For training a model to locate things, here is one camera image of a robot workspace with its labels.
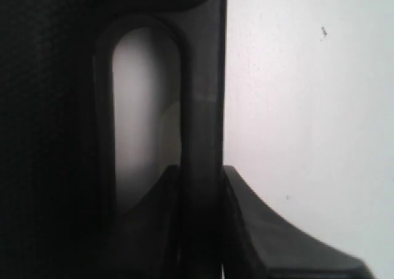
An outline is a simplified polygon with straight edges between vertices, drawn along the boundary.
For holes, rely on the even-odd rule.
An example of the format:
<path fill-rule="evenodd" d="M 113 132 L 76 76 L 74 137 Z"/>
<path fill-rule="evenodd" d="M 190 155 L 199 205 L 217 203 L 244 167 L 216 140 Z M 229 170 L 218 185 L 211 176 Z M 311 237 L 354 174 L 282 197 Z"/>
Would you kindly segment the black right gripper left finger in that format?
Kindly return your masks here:
<path fill-rule="evenodd" d="M 175 278 L 178 261 L 179 167 L 157 183 L 111 229 L 101 252 L 102 278 Z"/>

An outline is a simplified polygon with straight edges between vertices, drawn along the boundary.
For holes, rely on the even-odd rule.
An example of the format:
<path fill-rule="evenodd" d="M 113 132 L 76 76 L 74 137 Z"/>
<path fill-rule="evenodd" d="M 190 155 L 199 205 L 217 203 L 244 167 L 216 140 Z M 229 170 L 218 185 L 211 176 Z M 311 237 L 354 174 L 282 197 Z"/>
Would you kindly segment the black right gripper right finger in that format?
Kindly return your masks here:
<path fill-rule="evenodd" d="M 373 278 L 366 264 L 282 218 L 224 167 L 223 268 L 225 278 Z"/>

